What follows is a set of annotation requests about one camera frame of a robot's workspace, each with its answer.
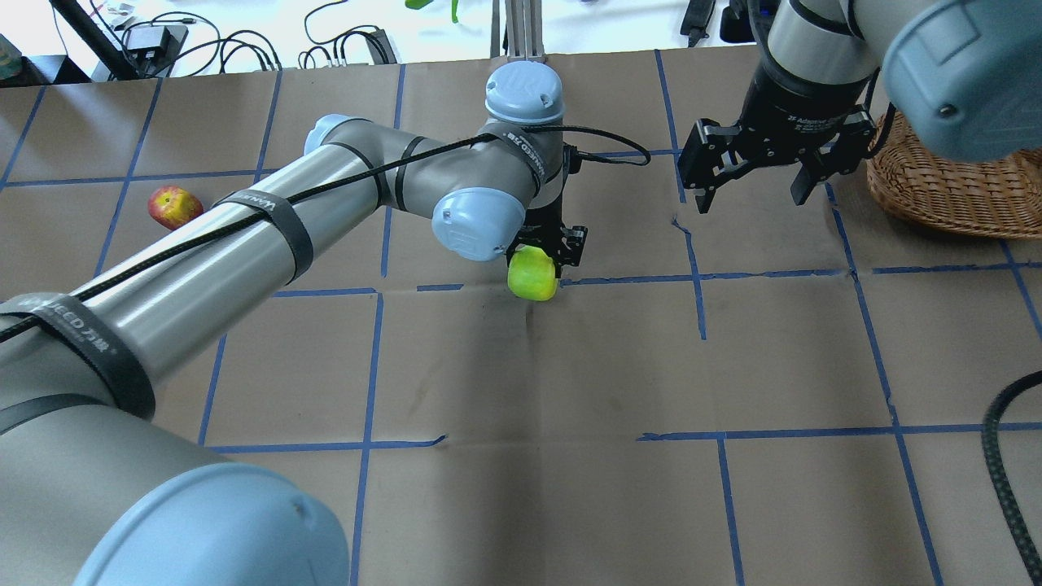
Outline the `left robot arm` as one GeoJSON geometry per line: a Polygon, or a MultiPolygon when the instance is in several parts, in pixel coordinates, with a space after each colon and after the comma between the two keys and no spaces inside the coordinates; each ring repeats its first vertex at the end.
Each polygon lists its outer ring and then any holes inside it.
{"type": "Polygon", "coordinates": [[[303,155],[72,293],[2,304],[4,585],[346,585],[350,546],[316,497],[153,426],[154,390],[380,207],[423,216],[473,262],[517,257],[576,153],[563,82],[508,62],[473,138],[317,120],[303,155]]]}

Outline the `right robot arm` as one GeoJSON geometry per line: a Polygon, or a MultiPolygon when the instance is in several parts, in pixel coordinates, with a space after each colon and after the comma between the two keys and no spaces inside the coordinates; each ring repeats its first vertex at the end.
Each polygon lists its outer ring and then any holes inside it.
{"type": "Polygon", "coordinates": [[[677,169],[701,214],[726,182],[800,164],[790,189],[855,171],[876,126],[860,103],[882,83],[934,155],[992,162],[1041,143],[1038,1],[746,3],[760,62],[729,126],[700,119],[677,169]]]}

